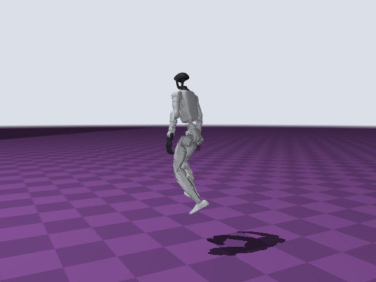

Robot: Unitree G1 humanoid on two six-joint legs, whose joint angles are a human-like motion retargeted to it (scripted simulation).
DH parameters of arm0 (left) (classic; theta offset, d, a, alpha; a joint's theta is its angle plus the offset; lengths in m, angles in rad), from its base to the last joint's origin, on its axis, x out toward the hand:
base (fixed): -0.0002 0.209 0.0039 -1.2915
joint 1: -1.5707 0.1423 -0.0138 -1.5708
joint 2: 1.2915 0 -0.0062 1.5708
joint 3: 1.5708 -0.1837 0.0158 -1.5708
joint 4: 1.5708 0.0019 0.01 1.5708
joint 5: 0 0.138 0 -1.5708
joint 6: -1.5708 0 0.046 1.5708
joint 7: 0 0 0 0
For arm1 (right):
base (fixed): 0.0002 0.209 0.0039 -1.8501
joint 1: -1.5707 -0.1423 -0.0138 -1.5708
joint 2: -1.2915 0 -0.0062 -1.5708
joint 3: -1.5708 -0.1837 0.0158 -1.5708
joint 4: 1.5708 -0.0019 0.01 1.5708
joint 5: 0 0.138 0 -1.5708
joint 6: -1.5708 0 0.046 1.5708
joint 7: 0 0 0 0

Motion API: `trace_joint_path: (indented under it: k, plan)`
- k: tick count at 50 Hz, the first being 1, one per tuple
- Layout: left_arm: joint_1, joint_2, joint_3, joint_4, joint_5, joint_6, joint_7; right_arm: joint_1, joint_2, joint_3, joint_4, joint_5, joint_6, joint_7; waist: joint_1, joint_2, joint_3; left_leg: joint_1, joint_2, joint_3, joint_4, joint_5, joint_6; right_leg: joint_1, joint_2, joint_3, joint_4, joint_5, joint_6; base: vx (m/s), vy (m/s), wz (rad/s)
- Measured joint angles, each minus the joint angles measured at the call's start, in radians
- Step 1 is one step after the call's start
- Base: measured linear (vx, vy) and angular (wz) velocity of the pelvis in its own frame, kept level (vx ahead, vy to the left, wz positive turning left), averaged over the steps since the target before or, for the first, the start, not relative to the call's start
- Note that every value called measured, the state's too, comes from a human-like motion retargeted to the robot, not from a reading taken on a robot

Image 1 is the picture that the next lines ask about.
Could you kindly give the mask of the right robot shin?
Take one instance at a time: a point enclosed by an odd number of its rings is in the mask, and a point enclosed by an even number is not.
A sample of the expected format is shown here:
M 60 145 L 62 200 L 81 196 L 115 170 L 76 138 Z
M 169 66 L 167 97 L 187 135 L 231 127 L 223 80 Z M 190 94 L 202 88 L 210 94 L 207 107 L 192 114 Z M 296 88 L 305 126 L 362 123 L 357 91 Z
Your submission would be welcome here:
M 190 168 L 190 165 L 189 165 L 189 168 L 188 169 L 184 169 L 185 172 L 186 172 L 186 177 L 188 177 L 190 179 L 190 181 L 192 182 L 193 186 L 194 186 L 194 189 L 197 193 L 197 190 L 196 190 L 196 187 L 195 187 L 195 184 L 194 184 L 194 177 L 193 177 L 193 172 Z

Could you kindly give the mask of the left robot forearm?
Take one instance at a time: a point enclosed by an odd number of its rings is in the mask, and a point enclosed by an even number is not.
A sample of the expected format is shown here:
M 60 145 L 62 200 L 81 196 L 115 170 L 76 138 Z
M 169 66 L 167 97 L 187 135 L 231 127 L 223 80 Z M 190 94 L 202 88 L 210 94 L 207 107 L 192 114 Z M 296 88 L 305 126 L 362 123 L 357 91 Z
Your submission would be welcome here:
M 176 130 L 176 123 L 177 119 L 174 118 L 174 111 L 170 113 L 170 125 L 169 125 L 169 131 L 167 133 L 167 137 L 170 137 L 171 133 L 175 133 Z

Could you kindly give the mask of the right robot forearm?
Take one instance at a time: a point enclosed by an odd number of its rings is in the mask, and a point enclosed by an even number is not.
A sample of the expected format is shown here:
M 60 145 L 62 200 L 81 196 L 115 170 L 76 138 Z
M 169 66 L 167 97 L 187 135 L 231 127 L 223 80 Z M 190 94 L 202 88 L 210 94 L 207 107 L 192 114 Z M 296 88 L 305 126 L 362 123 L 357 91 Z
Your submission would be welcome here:
M 196 121 L 196 128 L 200 129 L 200 131 L 202 131 L 202 123 L 203 123 L 202 118 L 200 120 Z

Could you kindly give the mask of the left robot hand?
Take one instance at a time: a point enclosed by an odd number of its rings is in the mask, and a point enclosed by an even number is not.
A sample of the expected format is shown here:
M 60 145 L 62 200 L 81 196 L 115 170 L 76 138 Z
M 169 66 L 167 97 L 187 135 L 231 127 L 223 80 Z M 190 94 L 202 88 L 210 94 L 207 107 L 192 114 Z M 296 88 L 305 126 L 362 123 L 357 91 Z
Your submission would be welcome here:
M 170 134 L 170 137 L 167 137 L 167 143 L 166 143 L 166 150 L 167 150 L 167 152 L 170 154 L 170 155 L 173 155 L 174 154 L 174 152 L 172 151 L 172 140 L 173 140 L 173 136 L 174 136 L 174 134 L 173 133 L 171 133 Z

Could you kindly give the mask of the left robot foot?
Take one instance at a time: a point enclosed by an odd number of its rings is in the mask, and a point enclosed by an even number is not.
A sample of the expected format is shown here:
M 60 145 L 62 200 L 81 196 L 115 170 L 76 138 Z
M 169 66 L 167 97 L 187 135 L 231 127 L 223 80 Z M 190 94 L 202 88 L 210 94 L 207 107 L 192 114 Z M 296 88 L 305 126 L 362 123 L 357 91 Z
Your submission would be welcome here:
M 189 212 L 189 214 L 193 214 L 194 212 L 200 210 L 201 208 L 209 205 L 209 202 L 207 200 L 202 200 L 201 202 L 199 202 L 200 204 L 196 204 L 194 206 L 194 208 Z

